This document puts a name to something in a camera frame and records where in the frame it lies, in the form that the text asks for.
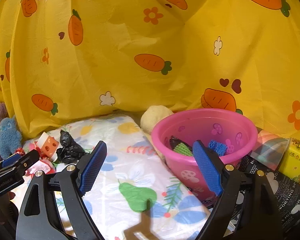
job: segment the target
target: yellow tissue package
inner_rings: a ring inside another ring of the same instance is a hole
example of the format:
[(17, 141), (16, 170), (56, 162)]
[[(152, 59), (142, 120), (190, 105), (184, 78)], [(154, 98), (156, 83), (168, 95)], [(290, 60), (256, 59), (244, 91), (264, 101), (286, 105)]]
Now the yellow tissue package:
[(300, 184), (300, 141), (291, 139), (285, 152), (279, 171)]

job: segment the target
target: blue cloth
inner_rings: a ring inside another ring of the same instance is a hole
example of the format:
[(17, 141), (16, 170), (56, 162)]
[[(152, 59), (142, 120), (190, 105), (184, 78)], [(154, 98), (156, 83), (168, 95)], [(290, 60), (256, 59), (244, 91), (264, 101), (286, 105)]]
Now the blue cloth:
[(228, 146), (215, 140), (211, 140), (208, 144), (208, 148), (214, 150), (219, 156), (223, 156), (225, 155)]
[(16, 149), (21, 148), (21, 133), (17, 130), (16, 119), (4, 118), (0, 122), (0, 156), (8, 159)]

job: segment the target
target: crumpled black bag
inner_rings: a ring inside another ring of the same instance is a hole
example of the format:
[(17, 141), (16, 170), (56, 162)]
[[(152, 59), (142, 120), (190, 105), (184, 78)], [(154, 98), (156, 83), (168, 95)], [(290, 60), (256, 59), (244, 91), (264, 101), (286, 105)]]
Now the crumpled black bag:
[(63, 163), (73, 163), (86, 154), (84, 149), (74, 141), (70, 133), (63, 130), (60, 131), (60, 144), (63, 147), (57, 149), (57, 155)]

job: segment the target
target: silver screw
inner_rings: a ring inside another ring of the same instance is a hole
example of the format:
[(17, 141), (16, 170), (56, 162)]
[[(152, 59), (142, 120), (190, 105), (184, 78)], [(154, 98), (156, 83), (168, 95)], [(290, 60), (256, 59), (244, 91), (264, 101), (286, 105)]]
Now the silver screw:
[(37, 172), (35, 173), (35, 176), (36, 176), (36, 177), (40, 177), (42, 174), (43, 174), (43, 171), (37, 171)]
[(257, 171), (257, 174), (258, 174), (260, 177), (262, 177), (265, 173), (264, 173), (262, 170), (258, 170), (258, 171)]
[(67, 171), (73, 171), (75, 166), (73, 164), (67, 166)]
[(227, 165), (226, 165), (226, 170), (227, 170), (227, 171), (233, 171), (233, 170), (234, 170), (234, 167), (233, 167), (231, 164), (227, 164)]

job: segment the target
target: pink plastic basin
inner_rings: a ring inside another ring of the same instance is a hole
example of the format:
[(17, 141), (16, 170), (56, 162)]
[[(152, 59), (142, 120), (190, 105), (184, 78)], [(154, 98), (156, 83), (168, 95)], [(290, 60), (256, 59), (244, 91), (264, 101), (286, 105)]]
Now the pink plastic basin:
[(223, 109), (200, 108), (179, 112), (161, 120), (154, 127), (151, 137), (154, 146), (165, 156), (172, 172), (190, 188), (191, 192), (204, 204), (214, 200), (193, 157), (175, 153), (170, 148), (169, 139), (175, 136), (192, 144), (201, 140), (208, 146), (210, 140), (228, 146), (224, 164), (237, 165), (247, 155), (257, 141), (257, 128), (245, 116)]

